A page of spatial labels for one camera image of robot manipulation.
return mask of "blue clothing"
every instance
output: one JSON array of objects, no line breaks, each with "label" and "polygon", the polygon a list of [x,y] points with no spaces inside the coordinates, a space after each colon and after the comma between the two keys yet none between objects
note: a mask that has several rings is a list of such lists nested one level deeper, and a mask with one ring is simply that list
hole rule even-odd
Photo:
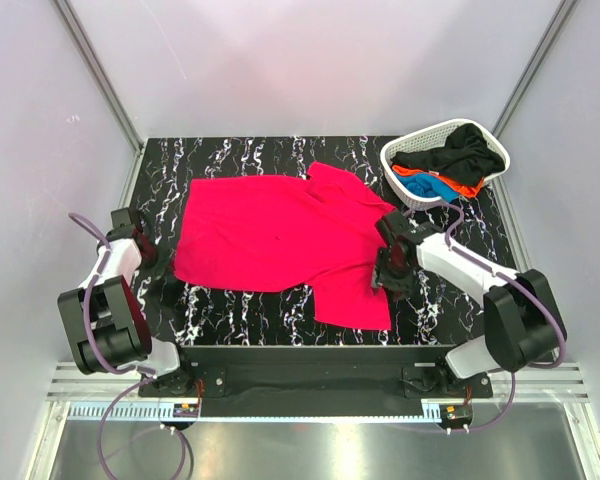
[{"label": "blue clothing", "polygon": [[409,177],[403,177],[394,172],[394,175],[398,177],[400,183],[402,183],[407,190],[419,197],[442,197],[447,202],[451,202],[458,198],[458,192],[442,180],[433,175],[429,175],[428,173],[417,173]]}]

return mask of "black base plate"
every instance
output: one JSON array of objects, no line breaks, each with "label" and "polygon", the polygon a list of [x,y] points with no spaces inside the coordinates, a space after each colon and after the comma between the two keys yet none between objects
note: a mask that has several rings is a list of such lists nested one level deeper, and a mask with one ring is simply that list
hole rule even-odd
[{"label": "black base plate", "polygon": [[203,397],[219,398],[224,397],[224,390],[227,381],[227,369],[217,366],[191,367],[192,374],[182,372],[181,380],[177,382],[177,387],[172,388],[156,388],[155,383],[143,385],[140,388],[139,395],[141,397],[197,397],[198,388],[196,382],[202,380]]},{"label": "black base plate", "polygon": [[[200,346],[183,350],[195,370],[203,372],[203,416],[213,418],[422,415],[420,398],[405,397],[403,369],[435,363],[453,348]],[[217,385],[217,378],[223,378],[222,385]],[[143,388],[140,395],[156,396],[156,392]],[[481,387],[474,396],[488,395]]]}]

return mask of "shirt sleeve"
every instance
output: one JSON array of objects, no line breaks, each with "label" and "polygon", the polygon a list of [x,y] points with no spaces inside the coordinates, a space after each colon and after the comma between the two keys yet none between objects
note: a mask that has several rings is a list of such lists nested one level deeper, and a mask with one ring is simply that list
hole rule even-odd
[{"label": "shirt sleeve", "polygon": [[376,207],[387,213],[393,207],[373,193],[354,173],[314,162],[309,167],[309,193],[316,197],[326,197],[333,201],[334,187],[341,197],[355,201],[360,206]]},{"label": "shirt sleeve", "polygon": [[383,289],[371,288],[373,265],[357,265],[322,273],[312,279],[316,320],[360,330],[390,330]]}]

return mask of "floor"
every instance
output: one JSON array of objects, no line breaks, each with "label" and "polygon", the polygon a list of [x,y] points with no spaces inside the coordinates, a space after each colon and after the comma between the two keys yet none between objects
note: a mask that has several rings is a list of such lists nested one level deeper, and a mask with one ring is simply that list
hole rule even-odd
[{"label": "floor", "polygon": [[[280,174],[303,177],[314,161],[354,172],[396,206],[383,178],[382,146],[394,137],[256,137],[150,139],[131,204],[138,207],[161,261],[134,280],[152,333],[191,345],[410,345],[458,344],[483,333],[479,306],[437,275],[419,274],[420,294],[390,302],[392,329],[360,331],[314,321],[311,289],[281,293],[172,288],[169,259],[176,248],[189,184],[196,178]],[[491,188],[460,200],[465,223],[456,238],[486,258],[513,267],[513,256]],[[445,228],[457,216],[436,208],[418,222]]]},{"label": "floor", "polygon": [[[493,405],[476,405],[476,423]],[[118,478],[171,478],[181,449],[164,432],[130,439],[151,422],[107,422],[103,450]],[[438,427],[428,428],[437,431]],[[98,422],[70,420],[53,480],[105,479],[98,464]],[[198,423],[184,431],[195,455],[178,478],[580,480],[582,467],[562,407],[515,404],[498,428],[471,435],[430,435],[383,424]]]}]

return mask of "reflective floor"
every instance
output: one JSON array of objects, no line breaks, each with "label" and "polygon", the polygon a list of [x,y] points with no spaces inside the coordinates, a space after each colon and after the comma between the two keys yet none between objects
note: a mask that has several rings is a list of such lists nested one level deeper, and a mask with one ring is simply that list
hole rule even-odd
[{"label": "reflective floor", "polygon": [[[474,423],[484,423],[495,413],[493,405],[477,405]],[[67,422],[52,479],[107,478],[97,462],[97,426],[97,422]],[[149,426],[146,422],[107,424],[105,453],[125,446]],[[514,405],[494,429],[451,437],[365,424],[199,423],[185,434],[195,454],[193,479],[585,478],[567,419],[556,404]],[[108,463],[121,480],[162,480],[171,478],[179,459],[178,441],[156,431]],[[187,460],[179,478],[187,478],[188,471]]]}]

